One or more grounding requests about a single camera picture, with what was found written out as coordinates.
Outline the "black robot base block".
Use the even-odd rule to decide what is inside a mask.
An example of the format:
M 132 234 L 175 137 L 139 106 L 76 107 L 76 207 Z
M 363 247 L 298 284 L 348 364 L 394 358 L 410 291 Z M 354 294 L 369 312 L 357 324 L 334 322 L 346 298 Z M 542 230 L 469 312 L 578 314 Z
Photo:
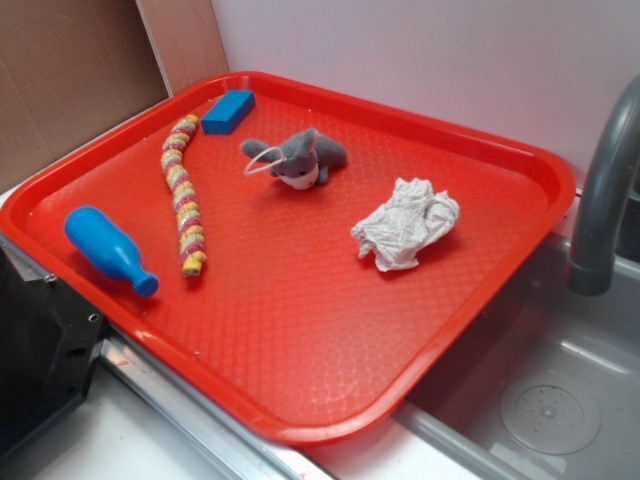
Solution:
M 63 280 L 25 280 L 1 254 L 2 461 L 85 401 L 104 330 Z

